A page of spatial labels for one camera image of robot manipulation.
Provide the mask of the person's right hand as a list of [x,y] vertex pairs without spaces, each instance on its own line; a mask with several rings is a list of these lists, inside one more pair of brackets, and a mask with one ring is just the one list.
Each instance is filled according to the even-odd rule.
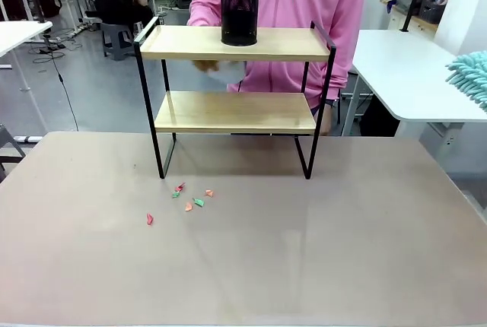
[[201,72],[219,71],[219,62],[214,60],[195,60],[192,64]]

